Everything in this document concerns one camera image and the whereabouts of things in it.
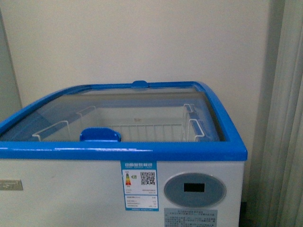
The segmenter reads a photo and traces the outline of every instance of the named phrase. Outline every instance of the dark floor corner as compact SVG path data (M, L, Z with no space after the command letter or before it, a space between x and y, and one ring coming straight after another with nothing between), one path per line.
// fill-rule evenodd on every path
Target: dark floor corner
M256 227L252 220L249 220L245 217L246 206L246 202L241 203L239 227Z

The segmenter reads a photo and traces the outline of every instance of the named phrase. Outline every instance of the digital display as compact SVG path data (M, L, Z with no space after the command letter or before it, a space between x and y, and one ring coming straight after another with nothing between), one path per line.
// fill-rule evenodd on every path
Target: digital display
M205 183L184 183L184 192L204 192Z

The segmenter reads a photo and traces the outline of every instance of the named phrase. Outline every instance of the sticker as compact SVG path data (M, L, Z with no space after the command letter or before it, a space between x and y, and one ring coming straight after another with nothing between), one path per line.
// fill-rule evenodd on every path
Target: sticker
M217 210L164 208L165 227L217 227Z
M126 210L159 211L157 163L122 162Z

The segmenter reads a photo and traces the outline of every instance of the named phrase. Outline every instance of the blue lid handle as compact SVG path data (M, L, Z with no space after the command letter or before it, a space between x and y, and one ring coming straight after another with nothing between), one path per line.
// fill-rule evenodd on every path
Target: blue lid handle
M80 134L80 141L120 142L121 134L110 128L86 128Z
M136 80L132 83L132 88L147 88L150 85L145 80Z

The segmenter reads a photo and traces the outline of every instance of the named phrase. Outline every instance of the white curtain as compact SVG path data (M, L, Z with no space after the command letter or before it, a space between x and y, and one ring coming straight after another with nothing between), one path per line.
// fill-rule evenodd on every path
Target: white curtain
M263 155L251 163L262 163L248 199L259 227L303 226L302 76L303 0L286 0Z

